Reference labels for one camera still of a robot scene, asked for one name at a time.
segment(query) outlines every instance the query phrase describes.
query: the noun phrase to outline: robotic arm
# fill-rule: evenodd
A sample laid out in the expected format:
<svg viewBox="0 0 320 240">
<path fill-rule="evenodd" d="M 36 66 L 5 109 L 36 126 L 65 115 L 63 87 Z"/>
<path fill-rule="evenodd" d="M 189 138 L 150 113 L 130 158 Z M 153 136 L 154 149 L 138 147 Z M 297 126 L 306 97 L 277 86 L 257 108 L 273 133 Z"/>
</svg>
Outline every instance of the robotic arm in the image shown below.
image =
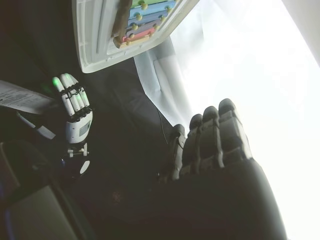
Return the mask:
<svg viewBox="0 0 320 240">
<path fill-rule="evenodd" d="M 93 111 L 90 108 L 89 100 L 84 88 L 70 74 L 64 73 L 52 79 L 52 83 L 61 95 L 62 102 L 68 113 L 69 120 L 65 125 L 65 137 L 68 142 L 67 153 L 62 160 L 63 165 L 67 162 L 75 162 L 81 167 L 79 174 L 83 174 L 89 167 L 90 161 L 87 159 L 89 154 L 86 138 L 93 119 Z"/>
</svg>

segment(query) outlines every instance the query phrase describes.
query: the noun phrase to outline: black surface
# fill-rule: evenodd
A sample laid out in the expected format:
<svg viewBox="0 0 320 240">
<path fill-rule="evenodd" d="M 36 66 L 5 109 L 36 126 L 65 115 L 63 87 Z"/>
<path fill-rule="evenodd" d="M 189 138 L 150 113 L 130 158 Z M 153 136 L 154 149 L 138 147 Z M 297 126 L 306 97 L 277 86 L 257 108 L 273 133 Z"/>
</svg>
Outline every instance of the black surface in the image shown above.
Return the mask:
<svg viewBox="0 0 320 240">
<path fill-rule="evenodd" d="M 119 223 L 139 218 L 139 206 L 162 168 L 168 146 L 157 108 L 145 95 L 133 58 L 95 73 L 79 67 L 71 1 L 0 2 L 0 79 L 50 94 L 44 86 L 61 73 L 72 74 L 94 108 L 88 136 L 91 165 L 65 189 L 79 204 L 99 239 L 118 234 Z M 63 141 L 34 134 L 14 111 L 0 108 L 0 139 L 32 142 L 57 164 Z M 169 137 L 172 126 L 162 116 Z"/>
</svg>

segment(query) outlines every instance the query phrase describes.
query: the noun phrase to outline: paper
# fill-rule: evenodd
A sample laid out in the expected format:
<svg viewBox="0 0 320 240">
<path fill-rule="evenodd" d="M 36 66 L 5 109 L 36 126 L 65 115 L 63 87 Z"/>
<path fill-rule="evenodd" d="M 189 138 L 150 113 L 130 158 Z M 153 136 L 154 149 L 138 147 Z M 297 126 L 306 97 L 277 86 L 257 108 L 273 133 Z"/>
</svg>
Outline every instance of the paper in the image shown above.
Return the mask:
<svg viewBox="0 0 320 240">
<path fill-rule="evenodd" d="M 55 104 L 53 98 L 0 80 L 0 106 L 31 114 L 43 114 Z"/>
</svg>

